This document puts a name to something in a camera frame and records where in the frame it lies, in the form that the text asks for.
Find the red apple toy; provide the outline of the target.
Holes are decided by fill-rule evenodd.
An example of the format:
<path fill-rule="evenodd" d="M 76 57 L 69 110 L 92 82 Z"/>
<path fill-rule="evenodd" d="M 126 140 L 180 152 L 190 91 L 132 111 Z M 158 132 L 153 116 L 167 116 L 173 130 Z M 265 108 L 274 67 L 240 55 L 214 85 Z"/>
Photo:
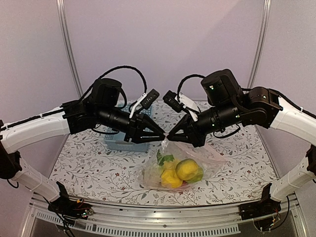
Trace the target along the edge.
<path fill-rule="evenodd" d="M 186 181 L 183 181 L 182 185 L 179 188 L 180 189 L 185 189 L 185 188 L 188 188 L 190 185 L 191 185 L 190 183 L 187 183 Z"/>

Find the pale yellow round toy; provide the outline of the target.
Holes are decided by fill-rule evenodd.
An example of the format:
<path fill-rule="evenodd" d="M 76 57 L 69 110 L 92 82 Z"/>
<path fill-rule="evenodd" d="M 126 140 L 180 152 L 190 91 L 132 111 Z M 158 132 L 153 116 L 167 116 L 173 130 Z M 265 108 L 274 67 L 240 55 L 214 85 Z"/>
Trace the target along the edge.
<path fill-rule="evenodd" d="M 178 165 L 178 163 L 180 162 L 180 160 L 175 159 L 173 161 L 169 161 L 166 164 L 166 169 L 176 169 L 176 166 Z"/>

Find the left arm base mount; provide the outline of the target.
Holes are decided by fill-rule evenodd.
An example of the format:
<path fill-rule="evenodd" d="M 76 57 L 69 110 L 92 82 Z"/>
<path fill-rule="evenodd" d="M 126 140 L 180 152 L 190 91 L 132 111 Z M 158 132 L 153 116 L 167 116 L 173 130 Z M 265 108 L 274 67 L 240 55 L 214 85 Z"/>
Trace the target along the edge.
<path fill-rule="evenodd" d="M 72 219 L 87 219 L 92 215 L 92 206 L 84 202 L 84 199 L 77 201 L 70 200 L 67 190 L 63 184 L 57 182 L 60 197 L 49 203 L 48 210 L 64 215 Z"/>

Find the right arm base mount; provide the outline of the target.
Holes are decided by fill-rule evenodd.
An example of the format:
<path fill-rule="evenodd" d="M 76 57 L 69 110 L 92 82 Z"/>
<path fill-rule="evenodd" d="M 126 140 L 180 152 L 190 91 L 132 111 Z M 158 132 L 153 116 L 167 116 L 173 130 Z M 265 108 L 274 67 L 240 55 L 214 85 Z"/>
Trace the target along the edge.
<path fill-rule="evenodd" d="M 281 206 L 279 202 L 255 201 L 238 206 L 242 220 L 253 220 L 254 227 L 260 232 L 269 232 L 280 221 Z"/>

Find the white radish toy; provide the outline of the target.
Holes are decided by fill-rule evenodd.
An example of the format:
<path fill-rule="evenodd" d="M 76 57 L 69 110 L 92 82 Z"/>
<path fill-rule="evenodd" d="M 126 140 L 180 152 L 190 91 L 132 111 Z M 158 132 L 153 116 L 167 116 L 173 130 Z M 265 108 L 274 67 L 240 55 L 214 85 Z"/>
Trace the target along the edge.
<path fill-rule="evenodd" d="M 165 162 L 174 161 L 173 155 L 162 155 L 160 150 L 157 151 L 157 163 L 159 166 L 163 166 Z"/>

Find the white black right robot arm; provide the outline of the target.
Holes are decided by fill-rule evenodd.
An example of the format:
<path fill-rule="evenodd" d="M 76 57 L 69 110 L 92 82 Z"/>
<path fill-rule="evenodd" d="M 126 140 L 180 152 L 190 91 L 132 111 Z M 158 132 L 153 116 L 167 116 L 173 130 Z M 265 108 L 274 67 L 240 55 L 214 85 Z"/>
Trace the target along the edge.
<path fill-rule="evenodd" d="M 174 111 L 185 115 L 167 138 L 202 147 L 210 133 L 224 132 L 234 124 L 259 125 L 285 131 L 310 143 L 302 161 L 278 180 L 266 185 L 255 205 L 259 215 L 266 215 L 287 195 L 316 177 L 316 117 L 291 102 L 274 89 L 243 89 L 229 69 L 199 76 L 211 108 L 198 112 L 195 103 L 179 92 L 168 91 L 163 100 Z"/>

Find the yellow lemon toy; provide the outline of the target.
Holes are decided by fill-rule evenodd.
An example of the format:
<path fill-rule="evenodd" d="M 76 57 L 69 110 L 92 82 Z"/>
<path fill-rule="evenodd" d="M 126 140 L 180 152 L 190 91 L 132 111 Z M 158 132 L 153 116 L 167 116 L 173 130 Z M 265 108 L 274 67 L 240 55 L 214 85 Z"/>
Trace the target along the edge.
<path fill-rule="evenodd" d="M 182 186 L 183 180 L 181 180 L 175 169 L 166 169 L 161 175 L 161 185 L 165 188 L 176 189 Z"/>
<path fill-rule="evenodd" d="M 182 180 L 190 180 L 198 173 L 199 165 L 193 159 L 185 159 L 176 166 L 176 174 Z"/>

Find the yellow lemon toy top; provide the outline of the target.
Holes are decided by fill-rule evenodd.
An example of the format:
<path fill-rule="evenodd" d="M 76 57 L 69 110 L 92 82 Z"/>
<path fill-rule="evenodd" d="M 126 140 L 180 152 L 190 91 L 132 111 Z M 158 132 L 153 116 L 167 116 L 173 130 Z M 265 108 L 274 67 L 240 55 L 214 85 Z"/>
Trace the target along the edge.
<path fill-rule="evenodd" d="M 185 159 L 176 166 L 176 174 L 182 180 L 190 180 L 198 173 L 199 165 L 193 159 Z"/>

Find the blue plastic basket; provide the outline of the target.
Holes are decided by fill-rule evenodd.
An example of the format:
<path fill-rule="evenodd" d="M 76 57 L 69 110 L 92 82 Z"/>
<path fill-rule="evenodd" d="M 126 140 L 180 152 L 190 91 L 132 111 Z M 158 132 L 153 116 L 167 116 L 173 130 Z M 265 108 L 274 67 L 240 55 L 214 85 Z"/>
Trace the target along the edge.
<path fill-rule="evenodd" d="M 145 153 L 149 148 L 149 143 L 135 144 L 125 142 L 125 133 L 119 132 L 118 134 L 113 134 L 114 131 L 109 127 L 104 127 L 103 130 L 107 133 L 104 137 L 104 142 L 109 150 Z"/>

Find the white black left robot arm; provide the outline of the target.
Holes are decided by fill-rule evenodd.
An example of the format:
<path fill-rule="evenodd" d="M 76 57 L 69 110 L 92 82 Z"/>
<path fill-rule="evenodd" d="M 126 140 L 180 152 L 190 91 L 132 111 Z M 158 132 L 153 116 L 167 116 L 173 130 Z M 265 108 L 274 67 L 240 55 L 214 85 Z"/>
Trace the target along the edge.
<path fill-rule="evenodd" d="M 144 89 L 130 112 L 117 105 L 120 96 L 125 96 L 122 84 L 103 73 L 77 100 L 24 120 L 1 123 L 0 177 L 24 185 L 54 204 L 62 214 L 70 214 L 74 207 L 64 185 L 29 166 L 19 150 L 48 138 L 95 130 L 97 125 L 122 132 L 126 142 L 135 144 L 165 138 L 164 130 L 143 113 L 159 97 L 156 90 Z"/>

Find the clear zip top bag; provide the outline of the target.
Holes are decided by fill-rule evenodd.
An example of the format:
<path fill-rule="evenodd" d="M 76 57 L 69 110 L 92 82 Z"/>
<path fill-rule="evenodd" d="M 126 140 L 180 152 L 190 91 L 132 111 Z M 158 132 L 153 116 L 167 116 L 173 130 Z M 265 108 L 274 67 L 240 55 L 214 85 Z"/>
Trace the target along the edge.
<path fill-rule="evenodd" d="M 195 148 L 164 140 L 149 160 L 137 167 L 137 178 L 147 189 L 183 191 L 214 177 L 225 163 L 226 159 L 208 144 Z"/>

